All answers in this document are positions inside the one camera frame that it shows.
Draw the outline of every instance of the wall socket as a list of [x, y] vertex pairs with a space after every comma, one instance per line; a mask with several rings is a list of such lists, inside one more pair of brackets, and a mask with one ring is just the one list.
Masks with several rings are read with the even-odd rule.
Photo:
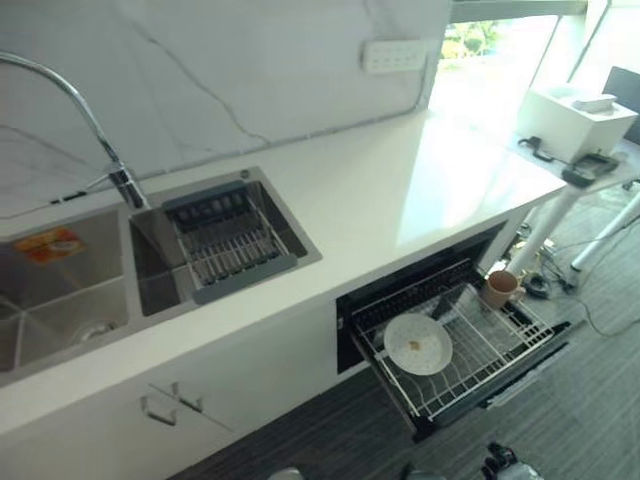
[[427, 51], [426, 40], [366, 42], [362, 68], [371, 74], [422, 70]]

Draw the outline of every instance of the wire rack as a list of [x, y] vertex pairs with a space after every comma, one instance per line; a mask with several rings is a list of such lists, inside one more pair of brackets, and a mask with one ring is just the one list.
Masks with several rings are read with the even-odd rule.
[[414, 416], [433, 420], [438, 414], [491, 381], [553, 337], [553, 330], [531, 309], [516, 302], [492, 310], [474, 286], [460, 284], [406, 313], [436, 318], [451, 337], [453, 357], [441, 372], [416, 376], [401, 370], [384, 351], [388, 322], [362, 327], [356, 334], [370, 350], [391, 385]]
[[178, 243], [196, 285], [212, 285], [289, 251], [244, 190], [173, 213]]

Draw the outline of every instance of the white countertop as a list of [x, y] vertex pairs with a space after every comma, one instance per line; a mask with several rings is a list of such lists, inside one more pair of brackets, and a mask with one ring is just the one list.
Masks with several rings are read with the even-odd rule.
[[[564, 186], [508, 148], [423, 112], [143, 187], [152, 193], [250, 166], [264, 171], [323, 258], [0, 389], [0, 435], [263, 319], [329, 301]], [[104, 205], [114, 195], [87, 201]], [[62, 218], [63, 209], [42, 211], [39, 221]]]

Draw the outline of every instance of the sink drain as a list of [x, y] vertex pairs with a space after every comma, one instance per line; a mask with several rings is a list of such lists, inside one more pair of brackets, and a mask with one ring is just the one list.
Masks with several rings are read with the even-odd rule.
[[101, 335], [104, 335], [105, 333], [112, 332], [116, 329], [116, 327], [117, 325], [112, 322], [101, 322], [83, 326], [74, 333], [71, 343], [86, 342], [91, 338], [99, 337]]

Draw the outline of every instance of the dish drying rack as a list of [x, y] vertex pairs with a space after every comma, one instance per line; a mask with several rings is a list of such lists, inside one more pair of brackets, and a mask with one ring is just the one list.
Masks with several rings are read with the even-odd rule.
[[[445, 411], [472, 400], [492, 380], [534, 354], [555, 335], [552, 327], [520, 301], [502, 309], [488, 307], [478, 294], [483, 276], [469, 274], [468, 261], [445, 269], [460, 280], [450, 288], [421, 298], [436, 278], [413, 284], [352, 312], [350, 332], [360, 353], [371, 363], [383, 386], [414, 423], [430, 425]], [[400, 313], [420, 313], [437, 320], [451, 337], [452, 360], [441, 372], [418, 376], [393, 363], [384, 350], [384, 330]]]
[[297, 265], [241, 181], [163, 207], [196, 285], [197, 304]]

